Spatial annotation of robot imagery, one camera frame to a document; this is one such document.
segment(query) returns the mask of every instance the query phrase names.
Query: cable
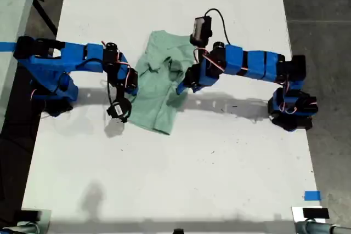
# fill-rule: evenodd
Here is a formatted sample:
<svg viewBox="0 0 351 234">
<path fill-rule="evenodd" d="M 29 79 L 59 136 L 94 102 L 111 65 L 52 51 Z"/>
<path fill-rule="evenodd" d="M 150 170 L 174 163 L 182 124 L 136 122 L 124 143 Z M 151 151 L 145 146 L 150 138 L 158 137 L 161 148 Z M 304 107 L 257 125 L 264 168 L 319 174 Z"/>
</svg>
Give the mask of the cable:
<svg viewBox="0 0 351 234">
<path fill-rule="evenodd" d="M 285 110 L 285 112 L 286 112 L 288 115 L 292 115 L 292 114 L 294 114 L 296 111 L 297 111 L 296 106 L 294 107 L 294 110 L 293 110 L 292 112 L 288 112 L 287 110 Z"/>
<path fill-rule="evenodd" d="M 96 59 L 96 58 L 91 58 L 91 59 L 85 60 L 85 61 L 83 61 L 82 63 L 78 64 L 78 65 L 76 66 L 76 69 L 79 68 L 79 67 L 84 66 L 85 64 L 87 64 L 87 63 L 90 62 L 90 61 L 99 62 L 99 63 L 101 63 L 101 64 L 103 63 L 102 60 L 99 60 L 99 59 Z"/>
<path fill-rule="evenodd" d="M 216 11 L 216 12 L 219 14 L 219 16 L 220 16 L 220 18 L 221 18 L 221 20 L 222 20 L 222 24 L 223 24 L 223 30 L 224 30 L 225 39 L 227 40 L 228 44 L 231 45 L 230 42 L 229 42 L 229 40 L 228 40 L 227 31 L 226 31 L 226 29 L 225 29 L 224 18 L 223 18 L 223 16 L 222 16 L 221 12 L 220 12 L 217 8 L 210 8 L 208 11 L 206 11 L 205 16 L 206 16 L 207 13 L 210 12 L 210 11 Z"/>
<path fill-rule="evenodd" d="M 283 101 L 280 105 L 279 105 L 279 111 L 284 112 L 285 110 L 285 102 Z"/>
<path fill-rule="evenodd" d="M 225 71 L 225 69 L 223 69 L 221 66 L 219 66 L 218 64 L 216 64 L 213 60 L 211 60 L 209 57 L 203 55 L 203 57 L 208 60 L 210 63 L 212 63 L 214 66 L 216 66 L 217 68 L 219 68 L 221 71 Z"/>
<path fill-rule="evenodd" d="M 53 91 L 51 94 L 49 94 L 49 96 L 55 95 L 55 93 L 57 92 L 57 90 L 60 88 L 60 82 L 61 82 L 61 79 L 62 79 L 62 77 L 63 77 L 64 75 L 69 75 L 69 73 L 67 73 L 67 72 L 65 72 L 65 71 L 64 71 L 63 73 L 61 73 L 59 79 L 57 80 L 57 86 L 56 86 L 56 88 L 54 89 L 54 91 Z"/>
<path fill-rule="evenodd" d="M 37 89 L 34 89 L 34 90 L 32 91 L 32 93 L 31 93 L 31 99 L 30 99 L 30 100 L 32 100 L 33 94 L 34 94 L 34 92 L 35 92 L 36 90 L 37 90 Z"/>
<path fill-rule="evenodd" d="M 120 51 L 118 50 L 118 53 L 117 53 L 117 63 L 119 64 L 123 64 L 123 65 L 127 65 L 127 68 L 128 68 L 128 73 L 127 73 L 127 77 L 126 77 L 126 82 L 124 84 L 124 87 L 127 88 L 127 83 L 128 83 L 128 77 L 129 77 L 129 73 L 131 72 L 131 66 L 129 63 L 127 62 L 123 62 L 123 61 L 120 61 Z"/>
<path fill-rule="evenodd" d="M 199 63 L 199 60 L 198 60 L 198 58 L 196 57 L 195 51 L 197 51 L 197 50 L 199 50 L 199 49 L 204 50 L 207 54 L 210 54 L 210 53 L 208 52 L 208 50 L 205 49 L 205 48 L 196 48 L 196 49 L 194 49 L 193 55 L 194 55 L 194 59 L 195 59 L 195 61 L 196 61 L 197 63 Z"/>
</svg>

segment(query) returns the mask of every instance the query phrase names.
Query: concrete floor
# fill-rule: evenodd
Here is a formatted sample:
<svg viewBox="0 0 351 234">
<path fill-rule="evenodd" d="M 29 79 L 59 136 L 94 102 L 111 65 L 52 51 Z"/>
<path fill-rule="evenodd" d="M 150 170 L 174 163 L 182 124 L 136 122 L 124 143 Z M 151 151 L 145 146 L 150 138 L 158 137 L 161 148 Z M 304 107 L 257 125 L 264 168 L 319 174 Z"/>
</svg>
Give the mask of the concrete floor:
<svg viewBox="0 0 351 234">
<path fill-rule="evenodd" d="M 56 25 L 62 1 L 43 3 Z M 348 95 L 351 45 L 345 38 L 351 30 L 351 0 L 284 0 L 284 4 L 293 54 L 307 57 L 308 77 L 304 90 L 317 96 L 319 104 L 308 140 L 322 204 L 330 210 L 330 222 L 351 227 L 351 96 Z M 33 8 L 26 33 L 33 37 L 54 37 Z M 17 75 L 25 76 L 25 73 L 16 74 L 19 79 Z M 18 183 L 22 184 L 22 192 L 29 163 L 30 160 L 21 170 L 25 177 Z M 23 193 L 16 194 L 17 199 L 21 200 L 21 195 Z"/>
</svg>

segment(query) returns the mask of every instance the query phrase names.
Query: white tabletop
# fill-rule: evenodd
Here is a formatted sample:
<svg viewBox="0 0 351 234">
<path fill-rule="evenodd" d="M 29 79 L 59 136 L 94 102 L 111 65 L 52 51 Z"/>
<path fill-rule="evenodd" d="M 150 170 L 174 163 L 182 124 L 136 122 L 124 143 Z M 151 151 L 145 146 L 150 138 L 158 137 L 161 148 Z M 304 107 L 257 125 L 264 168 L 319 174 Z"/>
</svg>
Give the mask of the white tabletop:
<svg viewBox="0 0 351 234">
<path fill-rule="evenodd" d="M 218 8 L 231 43 L 290 58 L 282 0 L 64 0 L 58 39 L 117 43 L 134 66 L 154 30 L 189 35 Z M 212 16 L 214 41 L 224 41 Z M 293 233 L 292 206 L 316 190 L 304 130 L 267 119 L 276 84 L 221 75 L 189 93 L 170 136 L 106 114 L 106 75 L 74 72 L 73 111 L 41 120 L 24 208 L 50 209 L 55 233 Z"/>
<path fill-rule="evenodd" d="M 16 42 L 24 34 L 33 0 L 0 0 L 0 42 Z M 0 52 L 0 132 L 16 73 L 12 52 Z"/>
</svg>

